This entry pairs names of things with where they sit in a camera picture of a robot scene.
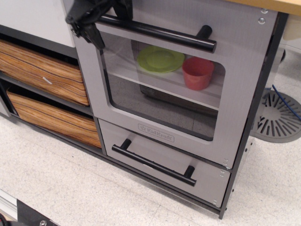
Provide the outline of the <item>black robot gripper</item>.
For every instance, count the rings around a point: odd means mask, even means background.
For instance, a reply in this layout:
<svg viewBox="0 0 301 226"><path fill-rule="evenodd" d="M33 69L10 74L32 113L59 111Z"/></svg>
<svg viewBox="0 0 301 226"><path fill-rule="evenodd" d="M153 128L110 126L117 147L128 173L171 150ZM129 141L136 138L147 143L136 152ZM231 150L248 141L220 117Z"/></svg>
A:
<svg viewBox="0 0 301 226"><path fill-rule="evenodd" d="M105 44L95 22L112 7L119 19L133 19L132 0L75 0L65 21L76 37L83 37L97 49L104 49Z"/></svg>

